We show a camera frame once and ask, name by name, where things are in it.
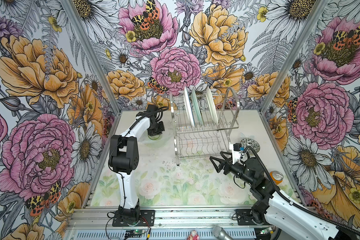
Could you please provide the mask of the watermelon pattern plate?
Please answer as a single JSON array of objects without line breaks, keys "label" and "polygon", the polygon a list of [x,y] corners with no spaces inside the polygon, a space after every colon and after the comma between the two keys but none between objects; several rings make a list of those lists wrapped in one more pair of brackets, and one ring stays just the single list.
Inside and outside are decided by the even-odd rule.
[{"label": "watermelon pattern plate", "polygon": [[194,117],[193,117],[193,112],[192,112],[192,108],[191,108],[191,103],[190,103],[190,98],[189,98],[189,93],[188,93],[187,87],[184,87],[184,103],[185,103],[186,113],[187,113],[189,122],[191,124],[191,127],[194,128],[195,121],[194,121]]}]

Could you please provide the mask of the orange capped small jar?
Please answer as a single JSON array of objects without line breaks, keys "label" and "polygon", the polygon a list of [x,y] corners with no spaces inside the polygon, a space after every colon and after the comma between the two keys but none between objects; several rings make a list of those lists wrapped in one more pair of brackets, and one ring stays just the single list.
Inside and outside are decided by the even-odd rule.
[{"label": "orange capped small jar", "polygon": [[280,183],[283,182],[284,175],[279,171],[271,171],[270,176],[276,185],[279,185]]}]

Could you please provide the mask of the mint green plate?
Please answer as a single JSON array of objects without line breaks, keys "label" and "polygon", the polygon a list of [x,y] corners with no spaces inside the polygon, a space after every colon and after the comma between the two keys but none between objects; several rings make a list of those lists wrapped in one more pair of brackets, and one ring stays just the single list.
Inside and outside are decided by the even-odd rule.
[{"label": "mint green plate", "polygon": [[196,113],[198,122],[199,122],[200,125],[203,125],[204,122],[203,122],[203,118],[202,118],[202,114],[201,114],[201,110],[200,110],[200,107],[199,107],[199,102],[198,102],[198,98],[197,98],[195,90],[192,90],[191,97],[192,97],[192,102],[193,102],[193,106],[194,106],[194,109],[195,109],[195,113]]}]

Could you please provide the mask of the aluminium frame rail front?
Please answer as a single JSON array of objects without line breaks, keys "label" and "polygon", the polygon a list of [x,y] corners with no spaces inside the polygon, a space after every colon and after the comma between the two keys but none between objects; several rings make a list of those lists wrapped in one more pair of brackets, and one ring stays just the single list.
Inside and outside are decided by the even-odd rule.
[{"label": "aluminium frame rail front", "polygon": [[[69,230],[104,230],[106,224],[111,225],[109,219],[113,207],[90,207],[76,210],[68,225]],[[155,211],[153,229],[159,228],[208,228],[219,225],[224,228],[233,228],[238,225],[233,220],[236,210],[251,211],[250,206],[201,206],[201,207],[146,207],[141,212]]]}]

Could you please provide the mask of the chrome two-tier dish rack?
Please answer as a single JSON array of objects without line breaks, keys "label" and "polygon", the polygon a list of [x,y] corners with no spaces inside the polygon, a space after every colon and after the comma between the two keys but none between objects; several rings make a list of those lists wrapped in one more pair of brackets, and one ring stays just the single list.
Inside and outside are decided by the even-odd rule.
[{"label": "chrome two-tier dish rack", "polygon": [[230,135],[233,130],[239,127],[240,101],[236,92],[231,87],[225,93],[212,92],[219,119],[218,125],[212,120],[206,91],[201,94],[196,93],[204,122],[203,125],[200,125],[198,122],[192,102],[192,92],[188,91],[188,93],[195,121],[194,128],[191,127],[186,113],[184,92],[179,96],[170,96],[177,165],[182,160],[215,157],[221,151],[230,151],[230,144],[232,144]]}]

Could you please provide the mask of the green circuit board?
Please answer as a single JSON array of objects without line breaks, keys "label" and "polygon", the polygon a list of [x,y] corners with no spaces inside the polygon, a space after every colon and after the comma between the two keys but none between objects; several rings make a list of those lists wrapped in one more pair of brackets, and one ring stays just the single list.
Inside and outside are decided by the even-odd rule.
[{"label": "green circuit board", "polygon": [[125,233],[125,238],[140,238],[146,232],[143,230],[127,230]]}]

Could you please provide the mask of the pink black patterned bowl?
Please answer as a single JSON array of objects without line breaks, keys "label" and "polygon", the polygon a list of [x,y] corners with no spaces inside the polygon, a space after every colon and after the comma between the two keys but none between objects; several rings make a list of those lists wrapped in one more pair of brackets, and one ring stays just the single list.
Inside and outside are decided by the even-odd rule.
[{"label": "pink black patterned bowl", "polygon": [[250,146],[254,149],[256,153],[258,153],[261,149],[260,144],[251,138],[243,138],[240,143],[244,149]]}]

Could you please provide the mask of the small red pink figure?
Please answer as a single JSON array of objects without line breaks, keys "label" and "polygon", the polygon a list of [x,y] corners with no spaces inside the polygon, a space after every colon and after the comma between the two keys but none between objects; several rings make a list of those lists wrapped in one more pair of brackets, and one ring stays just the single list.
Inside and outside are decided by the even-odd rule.
[{"label": "small red pink figure", "polygon": [[200,236],[196,230],[192,230],[191,233],[187,236],[186,240],[200,240]]}]

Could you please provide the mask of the silver microphone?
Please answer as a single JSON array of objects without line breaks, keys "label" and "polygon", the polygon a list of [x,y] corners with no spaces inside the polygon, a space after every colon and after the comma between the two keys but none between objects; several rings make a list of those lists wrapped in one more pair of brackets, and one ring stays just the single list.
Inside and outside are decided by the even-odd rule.
[{"label": "silver microphone", "polygon": [[218,225],[214,225],[212,233],[217,240],[234,240],[222,227]]}]

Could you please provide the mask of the green tinted glass cup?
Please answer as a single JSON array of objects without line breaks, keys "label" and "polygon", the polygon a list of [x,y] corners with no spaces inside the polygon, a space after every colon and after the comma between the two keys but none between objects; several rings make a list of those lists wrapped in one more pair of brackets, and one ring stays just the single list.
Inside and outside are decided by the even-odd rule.
[{"label": "green tinted glass cup", "polygon": [[155,136],[148,136],[148,138],[152,141],[156,141],[161,137],[161,135],[155,135]]}]

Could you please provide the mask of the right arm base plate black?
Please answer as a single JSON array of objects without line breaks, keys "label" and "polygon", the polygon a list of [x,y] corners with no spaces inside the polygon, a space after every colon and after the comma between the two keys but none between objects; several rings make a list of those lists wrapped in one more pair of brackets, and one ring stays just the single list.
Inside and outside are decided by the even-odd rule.
[{"label": "right arm base plate black", "polygon": [[252,214],[251,209],[236,209],[235,215],[236,221],[239,226],[250,226],[250,225],[264,225],[265,222],[261,219],[256,220]]}]

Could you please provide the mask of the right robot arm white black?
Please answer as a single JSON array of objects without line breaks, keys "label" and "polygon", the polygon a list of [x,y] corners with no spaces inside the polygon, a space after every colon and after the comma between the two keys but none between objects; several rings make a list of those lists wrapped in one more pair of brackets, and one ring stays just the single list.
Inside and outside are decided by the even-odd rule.
[{"label": "right robot arm white black", "polygon": [[233,174],[250,186],[257,200],[251,210],[254,223],[273,225],[296,240],[358,238],[355,230],[320,217],[282,192],[258,155],[234,163],[231,153],[221,152],[220,158],[210,157],[210,161],[218,173]]}]

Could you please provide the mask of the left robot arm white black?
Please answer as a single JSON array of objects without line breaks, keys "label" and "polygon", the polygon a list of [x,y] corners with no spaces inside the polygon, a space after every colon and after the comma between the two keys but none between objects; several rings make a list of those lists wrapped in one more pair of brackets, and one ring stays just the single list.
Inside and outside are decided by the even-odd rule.
[{"label": "left robot arm white black", "polygon": [[161,119],[163,112],[168,109],[166,106],[149,105],[145,111],[137,113],[134,122],[127,130],[111,137],[108,167],[117,174],[121,184],[121,202],[113,216],[114,227],[152,225],[144,221],[135,187],[134,171],[140,161],[138,141],[144,133],[149,137],[159,137],[165,131]]}]

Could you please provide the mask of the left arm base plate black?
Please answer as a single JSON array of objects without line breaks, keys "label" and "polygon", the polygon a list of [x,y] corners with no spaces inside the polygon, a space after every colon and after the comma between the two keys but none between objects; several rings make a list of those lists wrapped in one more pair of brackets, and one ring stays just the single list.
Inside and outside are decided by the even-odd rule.
[{"label": "left arm base plate black", "polygon": [[117,210],[113,217],[113,227],[153,227],[155,224],[155,210]]}]

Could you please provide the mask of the cream white plate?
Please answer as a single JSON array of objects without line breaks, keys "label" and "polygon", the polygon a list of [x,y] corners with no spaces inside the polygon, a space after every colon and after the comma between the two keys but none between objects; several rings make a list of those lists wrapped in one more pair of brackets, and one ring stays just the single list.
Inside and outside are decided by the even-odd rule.
[{"label": "cream white plate", "polygon": [[216,125],[218,125],[219,119],[218,119],[217,112],[216,112],[216,106],[214,104],[212,92],[209,88],[206,89],[206,98],[207,98],[207,102],[209,105],[209,110],[210,110],[212,120]]}]

